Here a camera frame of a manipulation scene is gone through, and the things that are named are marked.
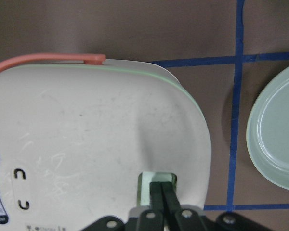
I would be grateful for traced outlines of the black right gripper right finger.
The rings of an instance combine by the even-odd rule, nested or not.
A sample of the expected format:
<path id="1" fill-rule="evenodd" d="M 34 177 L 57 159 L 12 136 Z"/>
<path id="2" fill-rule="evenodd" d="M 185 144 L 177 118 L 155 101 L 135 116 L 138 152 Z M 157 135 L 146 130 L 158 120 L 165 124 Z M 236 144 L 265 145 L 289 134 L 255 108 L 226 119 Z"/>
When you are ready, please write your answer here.
<path id="1" fill-rule="evenodd" d="M 204 211 L 196 205 L 180 205 L 173 185 L 161 183 L 164 214 L 170 231 L 208 231 Z"/>

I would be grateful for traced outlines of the green plate near right arm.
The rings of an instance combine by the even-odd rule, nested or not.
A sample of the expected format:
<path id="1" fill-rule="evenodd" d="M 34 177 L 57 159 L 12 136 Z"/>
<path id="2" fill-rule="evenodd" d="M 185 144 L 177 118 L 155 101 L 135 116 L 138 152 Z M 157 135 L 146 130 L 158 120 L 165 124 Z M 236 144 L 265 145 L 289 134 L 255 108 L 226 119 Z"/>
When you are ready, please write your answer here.
<path id="1" fill-rule="evenodd" d="M 264 87 L 253 104 L 246 144 L 261 175 L 289 190 L 289 67 Z"/>

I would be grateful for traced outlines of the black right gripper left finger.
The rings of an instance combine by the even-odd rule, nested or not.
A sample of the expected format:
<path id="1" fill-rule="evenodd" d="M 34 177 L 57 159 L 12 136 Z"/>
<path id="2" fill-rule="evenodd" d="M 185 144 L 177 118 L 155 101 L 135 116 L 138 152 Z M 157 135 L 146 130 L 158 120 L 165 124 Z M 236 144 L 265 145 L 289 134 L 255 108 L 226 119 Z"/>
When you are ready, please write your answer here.
<path id="1" fill-rule="evenodd" d="M 163 231 L 164 230 L 164 203 L 161 182 L 149 184 L 150 204 L 137 221 L 137 231 Z"/>

